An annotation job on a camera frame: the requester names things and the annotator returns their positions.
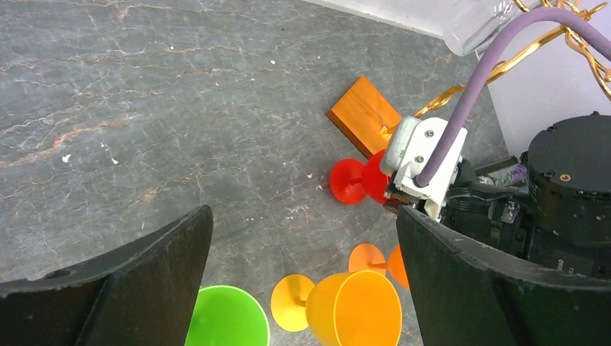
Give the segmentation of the orange wine glass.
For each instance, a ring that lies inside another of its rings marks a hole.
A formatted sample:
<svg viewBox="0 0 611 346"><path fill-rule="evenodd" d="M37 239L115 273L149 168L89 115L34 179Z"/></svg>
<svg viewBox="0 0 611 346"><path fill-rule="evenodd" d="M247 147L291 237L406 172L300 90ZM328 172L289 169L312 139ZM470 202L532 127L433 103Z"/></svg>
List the orange wine glass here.
<svg viewBox="0 0 611 346"><path fill-rule="evenodd" d="M411 290L399 245L396 245L390 255L385 257L374 244L358 244L349 255L347 269L349 272L374 270L381 275L389 273L401 287Z"/></svg>

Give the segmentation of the green wine glass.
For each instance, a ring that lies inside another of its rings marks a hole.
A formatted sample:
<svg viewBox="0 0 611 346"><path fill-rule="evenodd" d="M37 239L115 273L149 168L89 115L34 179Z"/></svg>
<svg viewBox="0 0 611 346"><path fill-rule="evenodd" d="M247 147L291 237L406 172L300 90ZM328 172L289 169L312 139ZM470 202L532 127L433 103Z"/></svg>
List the green wine glass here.
<svg viewBox="0 0 611 346"><path fill-rule="evenodd" d="M199 289L186 345L267 346L269 343L267 315L252 295L231 285Z"/></svg>

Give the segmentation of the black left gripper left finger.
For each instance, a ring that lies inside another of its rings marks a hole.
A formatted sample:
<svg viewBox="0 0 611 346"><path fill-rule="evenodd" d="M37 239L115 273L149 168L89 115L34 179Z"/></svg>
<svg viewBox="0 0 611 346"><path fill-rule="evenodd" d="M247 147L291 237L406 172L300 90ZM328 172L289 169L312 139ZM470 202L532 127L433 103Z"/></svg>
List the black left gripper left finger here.
<svg viewBox="0 0 611 346"><path fill-rule="evenodd" d="M37 280L1 284L3 345L183 345L213 235L201 205Z"/></svg>

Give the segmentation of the clear wine glass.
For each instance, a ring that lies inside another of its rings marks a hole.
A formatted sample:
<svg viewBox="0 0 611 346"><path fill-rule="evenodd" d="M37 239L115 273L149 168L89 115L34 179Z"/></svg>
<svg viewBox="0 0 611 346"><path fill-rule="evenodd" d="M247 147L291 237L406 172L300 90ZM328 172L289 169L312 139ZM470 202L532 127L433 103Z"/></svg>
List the clear wine glass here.
<svg viewBox="0 0 611 346"><path fill-rule="evenodd" d="M512 20L540 6L539 1L451 1L442 39L458 56L482 51Z"/></svg>

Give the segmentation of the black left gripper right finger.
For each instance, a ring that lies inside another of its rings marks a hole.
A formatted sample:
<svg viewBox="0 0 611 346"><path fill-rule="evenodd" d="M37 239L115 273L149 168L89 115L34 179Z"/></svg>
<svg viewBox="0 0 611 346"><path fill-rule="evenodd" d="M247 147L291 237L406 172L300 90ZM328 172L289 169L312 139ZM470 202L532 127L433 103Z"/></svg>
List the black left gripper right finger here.
<svg viewBox="0 0 611 346"><path fill-rule="evenodd" d="M402 207L396 229L425 345L608 345L610 282L548 269Z"/></svg>

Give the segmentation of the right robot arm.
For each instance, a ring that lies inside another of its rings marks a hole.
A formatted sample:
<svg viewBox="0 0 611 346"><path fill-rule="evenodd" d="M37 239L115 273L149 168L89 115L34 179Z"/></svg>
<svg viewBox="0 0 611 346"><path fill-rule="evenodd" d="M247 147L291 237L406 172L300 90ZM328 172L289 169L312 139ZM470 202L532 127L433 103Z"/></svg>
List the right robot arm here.
<svg viewBox="0 0 611 346"><path fill-rule="evenodd" d="M522 155L527 190L460 179L444 226L543 267L610 278L610 117L540 131Z"/></svg>

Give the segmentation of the yellow wine glass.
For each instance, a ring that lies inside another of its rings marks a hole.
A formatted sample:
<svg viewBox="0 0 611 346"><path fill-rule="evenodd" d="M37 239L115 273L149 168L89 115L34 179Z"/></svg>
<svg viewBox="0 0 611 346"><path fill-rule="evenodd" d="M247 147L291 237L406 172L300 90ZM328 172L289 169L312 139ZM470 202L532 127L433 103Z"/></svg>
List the yellow wine glass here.
<svg viewBox="0 0 611 346"><path fill-rule="evenodd" d="M292 274L274 287L270 308L289 332L310 329L322 345L397 345L403 312L393 284L379 272L341 272L314 283Z"/></svg>

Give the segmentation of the red wine glass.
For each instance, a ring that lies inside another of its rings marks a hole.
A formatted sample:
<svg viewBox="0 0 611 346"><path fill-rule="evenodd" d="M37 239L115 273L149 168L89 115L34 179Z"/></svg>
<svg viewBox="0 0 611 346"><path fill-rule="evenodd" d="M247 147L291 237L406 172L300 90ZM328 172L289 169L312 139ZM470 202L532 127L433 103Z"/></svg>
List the red wine glass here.
<svg viewBox="0 0 611 346"><path fill-rule="evenodd" d="M331 169L329 187L343 204L354 205L371 198L383 205L391 200L385 196L390 177L380 170L385 149L372 155L365 164L353 158L338 161Z"/></svg>

